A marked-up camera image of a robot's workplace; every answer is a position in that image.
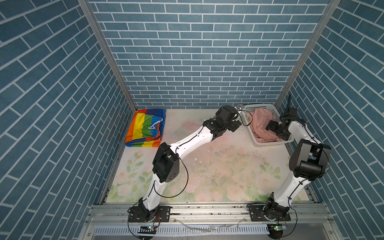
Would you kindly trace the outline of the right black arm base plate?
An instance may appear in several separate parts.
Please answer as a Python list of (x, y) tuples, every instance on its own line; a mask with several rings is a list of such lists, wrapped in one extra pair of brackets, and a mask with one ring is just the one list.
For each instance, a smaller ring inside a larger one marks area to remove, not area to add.
[(277, 221), (291, 221), (291, 216), (288, 213), (289, 208), (283, 210), (266, 209), (262, 204), (250, 204), (246, 206), (252, 222), (277, 222)]

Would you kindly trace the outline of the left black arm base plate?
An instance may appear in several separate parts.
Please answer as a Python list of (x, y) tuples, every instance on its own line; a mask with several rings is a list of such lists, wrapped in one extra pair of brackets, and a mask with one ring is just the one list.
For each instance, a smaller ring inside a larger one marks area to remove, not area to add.
[(160, 222), (168, 223), (170, 220), (171, 207), (159, 206), (152, 211), (142, 210), (140, 207), (131, 207), (127, 211), (130, 223)]

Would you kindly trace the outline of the white plastic laundry basket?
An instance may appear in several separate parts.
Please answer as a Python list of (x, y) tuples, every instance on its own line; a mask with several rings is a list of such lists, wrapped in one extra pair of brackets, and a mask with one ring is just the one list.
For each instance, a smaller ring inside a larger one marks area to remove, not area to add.
[(278, 137), (266, 127), (270, 121), (280, 121), (280, 113), (272, 104), (250, 104), (240, 105), (241, 119), (246, 125), (246, 129), (251, 136), (252, 142), (256, 147), (275, 146), (291, 143), (294, 140), (290, 135), (287, 140)]

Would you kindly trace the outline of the pink shorts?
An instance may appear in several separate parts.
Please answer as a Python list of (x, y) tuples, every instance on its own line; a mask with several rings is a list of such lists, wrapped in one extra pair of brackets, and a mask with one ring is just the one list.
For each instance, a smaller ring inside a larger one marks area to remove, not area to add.
[(253, 113), (247, 113), (247, 119), (252, 133), (258, 143), (282, 142), (283, 140), (276, 136), (272, 131), (267, 131), (266, 126), (273, 119), (273, 113), (267, 109), (258, 108)]

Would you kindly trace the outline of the rainbow striped shorts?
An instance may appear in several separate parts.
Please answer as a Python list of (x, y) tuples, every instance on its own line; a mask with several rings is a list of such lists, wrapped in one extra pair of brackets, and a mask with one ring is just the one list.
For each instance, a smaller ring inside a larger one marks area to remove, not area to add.
[(164, 134), (166, 112), (165, 109), (136, 111), (126, 135), (126, 147), (158, 148)]

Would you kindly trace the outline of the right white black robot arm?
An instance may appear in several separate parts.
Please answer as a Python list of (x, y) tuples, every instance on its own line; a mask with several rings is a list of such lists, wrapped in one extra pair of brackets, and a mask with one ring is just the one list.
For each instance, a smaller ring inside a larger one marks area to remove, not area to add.
[(297, 109), (287, 107), (280, 121), (270, 121), (266, 127), (283, 140), (293, 137), (297, 147), (289, 161), (290, 173), (281, 187), (266, 200), (264, 213), (274, 221), (284, 218), (291, 208), (291, 200), (307, 184), (326, 174), (331, 147), (324, 145), (308, 129), (307, 123), (297, 116)]

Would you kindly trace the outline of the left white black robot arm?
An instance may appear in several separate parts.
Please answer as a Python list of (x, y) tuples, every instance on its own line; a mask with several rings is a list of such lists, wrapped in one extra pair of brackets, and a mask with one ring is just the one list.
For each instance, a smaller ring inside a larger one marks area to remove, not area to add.
[(157, 214), (161, 198), (167, 183), (173, 181), (180, 172), (180, 164), (188, 154), (221, 137), (227, 130), (234, 132), (241, 125), (239, 120), (243, 105), (223, 106), (213, 118), (205, 120), (201, 127), (186, 138), (173, 143), (162, 143), (153, 160), (153, 177), (146, 195), (139, 199), (139, 217), (145, 222), (151, 221)]

